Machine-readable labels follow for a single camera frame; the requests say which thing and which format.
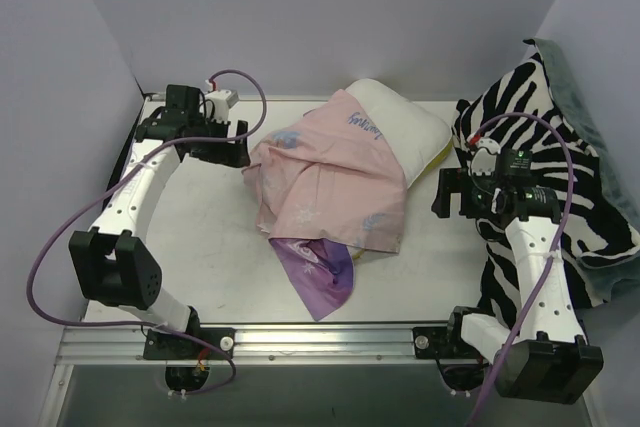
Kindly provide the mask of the white pillow yellow trim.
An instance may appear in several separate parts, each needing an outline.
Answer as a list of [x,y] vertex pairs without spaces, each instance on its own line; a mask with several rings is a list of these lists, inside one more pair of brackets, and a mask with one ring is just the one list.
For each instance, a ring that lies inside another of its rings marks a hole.
[[373,79],[346,88],[381,132],[402,167],[407,187],[437,168],[452,149],[449,125],[437,115]]

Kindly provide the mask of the pink pillowcase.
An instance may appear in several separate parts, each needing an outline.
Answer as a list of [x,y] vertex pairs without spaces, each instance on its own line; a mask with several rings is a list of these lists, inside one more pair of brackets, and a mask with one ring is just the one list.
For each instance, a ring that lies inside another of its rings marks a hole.
[[364,108],[344,90],[265,136],[250,158],[243,176],[258,202],[256,226],[319,321],[354,290],[353,252],[399,251],[404,171]]

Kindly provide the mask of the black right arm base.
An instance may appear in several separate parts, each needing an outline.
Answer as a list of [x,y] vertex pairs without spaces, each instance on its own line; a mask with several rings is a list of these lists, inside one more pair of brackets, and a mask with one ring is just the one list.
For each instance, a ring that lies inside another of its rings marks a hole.
[[444,324],[416,326],[412,329],[414,356],[421,360],[479,361],[480,353],[463,342]]

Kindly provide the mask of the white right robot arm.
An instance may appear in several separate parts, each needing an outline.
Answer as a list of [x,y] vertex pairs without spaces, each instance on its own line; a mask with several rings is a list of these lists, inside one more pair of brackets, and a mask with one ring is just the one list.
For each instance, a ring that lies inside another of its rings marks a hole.
[[439,173],[432,211],[492,221],[504,231],[514,256],[523,320],[507,329],[478,308],[457,307],[443,332],[446,349],[477,351],[497,370],[494,385],[506,398],[575,403],[603,368],[600,348],[588,343],[575,315],[560,243],[564,218],[556,194],[537,185],[532,154],[501,148],[493,140],[472,146],[465,169]]

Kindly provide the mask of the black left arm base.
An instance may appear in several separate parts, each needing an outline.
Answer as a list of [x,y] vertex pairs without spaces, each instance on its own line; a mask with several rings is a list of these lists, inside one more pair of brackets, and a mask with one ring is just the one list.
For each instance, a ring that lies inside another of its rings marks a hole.
[[143,350],[145,360],[223,360],[232,356],[236,330],[231,327],[202,327],[196,337],[213,345],[217,351],[192,340],[149,330]]

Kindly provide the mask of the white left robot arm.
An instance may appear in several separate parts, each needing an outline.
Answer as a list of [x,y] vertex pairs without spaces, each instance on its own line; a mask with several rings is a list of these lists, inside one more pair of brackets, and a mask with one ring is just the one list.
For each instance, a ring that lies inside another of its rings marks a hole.
[[87,231],[76,231],[69,250],[85,298],[124,310],[143,322],[170,329],[167,347],[180,358],[196,355],[202,333],[195,312],[162,286],[162,271],[145,245],[160,196],[185,157],[227,167],[249,163],[248,130],[238,121],[238,138],[228,141],[233,90],[170,85],[145,109],[136,127],[126,183]]

